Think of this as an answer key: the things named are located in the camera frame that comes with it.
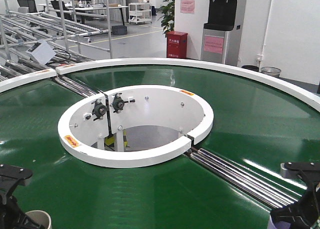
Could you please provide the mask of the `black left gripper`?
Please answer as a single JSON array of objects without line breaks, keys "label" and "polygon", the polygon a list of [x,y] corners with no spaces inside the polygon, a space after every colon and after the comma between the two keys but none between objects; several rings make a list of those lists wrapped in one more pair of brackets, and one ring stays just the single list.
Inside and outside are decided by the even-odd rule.
[{"label": "black left gripper", "polygon": [[30,169],[9,164],[0,165],[0,227],[2,229],[43,229],[19,207],[13,192],[18,185],[26,186],[33,176]]}]

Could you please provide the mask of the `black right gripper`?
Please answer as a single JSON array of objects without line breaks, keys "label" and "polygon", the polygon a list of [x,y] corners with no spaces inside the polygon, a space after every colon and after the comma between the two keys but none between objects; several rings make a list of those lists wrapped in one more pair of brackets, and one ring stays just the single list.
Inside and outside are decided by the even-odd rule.
[{"label": "black right gripper", "polygon": [[292,204],[272,209],[270,218],[277,229],[318,229],[320,227],[320,164],[285,162],[280,165],[283,178],[302,180],[307,188]]}]

